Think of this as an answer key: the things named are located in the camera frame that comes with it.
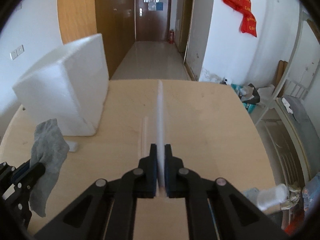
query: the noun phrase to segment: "brown door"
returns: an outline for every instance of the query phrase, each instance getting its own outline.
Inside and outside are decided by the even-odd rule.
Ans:
[[[171,0],[136,0],[137,41],[167,41]]]
[[[135,42],[134,7],[134,0],[95,0],[110,78]]]

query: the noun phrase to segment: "gray cloth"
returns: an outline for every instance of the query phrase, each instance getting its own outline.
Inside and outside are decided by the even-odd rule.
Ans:
[[[309,121],[309,116],[307,114],[307,111],[305,110],[299,98],[295,98],[287,95],[285,95],[284,98],[290,104],[290,108],[293,111],[293,116],[298,123]]]
[[[40,217],[45,217],[48,197],[56,185],[61,166],[67,158],[69,145],[63,139],[57,119],[39,124],[35,131],[35,142],[31,149],[30,166],[40,162],[45,166],[44,175],[38,180],[30,194],[30,207]]]

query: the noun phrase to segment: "white eraser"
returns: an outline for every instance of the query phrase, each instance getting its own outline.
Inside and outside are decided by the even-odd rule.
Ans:
[[[78,150],[79,143],[73,141],[66,141],[66,143],[69,145],[69,152],[76,152]]]

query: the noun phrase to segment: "gray rag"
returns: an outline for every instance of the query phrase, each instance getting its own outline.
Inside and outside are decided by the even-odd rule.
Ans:
[[[289,198],[286,202],[281,204],[282,210],[288,210],[299,203],[301,188],[298,186],[298,182],[294,182],[292,185],[288,185]]]
[[[31,149],[30,167],[40,162],[45,166],[44,175],[30,194],[31,210],[45,217],[48,197],[56,185],[61,166],[67,158],[69,145],[63,139],[57,119],[50,119],[36,127],[35,142]]]

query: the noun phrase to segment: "wooden cabinet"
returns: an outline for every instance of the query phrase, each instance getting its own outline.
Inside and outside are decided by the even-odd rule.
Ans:
[[[63,43],[102,33],[112,77],[135,42],[134,0],[58,0]]]
[[[97,33],[94,0],[57,0],[62,43]]]

